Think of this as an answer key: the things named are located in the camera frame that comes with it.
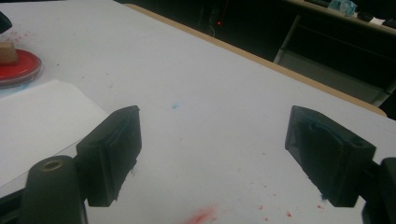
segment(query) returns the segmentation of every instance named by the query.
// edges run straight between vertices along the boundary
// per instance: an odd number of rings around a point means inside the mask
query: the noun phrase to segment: red splatter
[[[17,31],[10,31],[6,41],[20,42],[20,40],[24,39],[25,37],[29,37],[30,34],[31,34],[30,32],[25,32],[21,34],[18,33]]]
[[[215,217],[216,210],[217,209],[214,207],[200,209],[198,214],[187,219],[185,222],[183,222],[183,224],[203,224],[206,221],[216,221],[218,219],[217,217]]]

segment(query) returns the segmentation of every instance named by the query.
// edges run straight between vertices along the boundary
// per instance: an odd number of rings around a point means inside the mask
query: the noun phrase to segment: blue speck
[[[172,109],[178,109],[179,103],[173,103],[172,104]]]

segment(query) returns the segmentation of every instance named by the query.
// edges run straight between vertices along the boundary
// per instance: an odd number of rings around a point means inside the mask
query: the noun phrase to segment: white sheet of paper
[[[74,85],[58,80],[0,99],[0,187],[77,142],[106,116]]]

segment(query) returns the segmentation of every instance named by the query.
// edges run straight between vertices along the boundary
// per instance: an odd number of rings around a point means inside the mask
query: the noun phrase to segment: white table
[[[315,109],[377,146],[375,161],[396,156],[394,120],[126,6],[97,0],[0,8],[14,24],[0,41],[14,39],[44,64],[32,86],[58,79],[107,113],[141,109],[134,174],[111,207],[88,208],[90,223],[361,223],[363,200],[356,208],[323,202],[284,149],[292,105]],[[202,213],[206,221],[192,220]]]

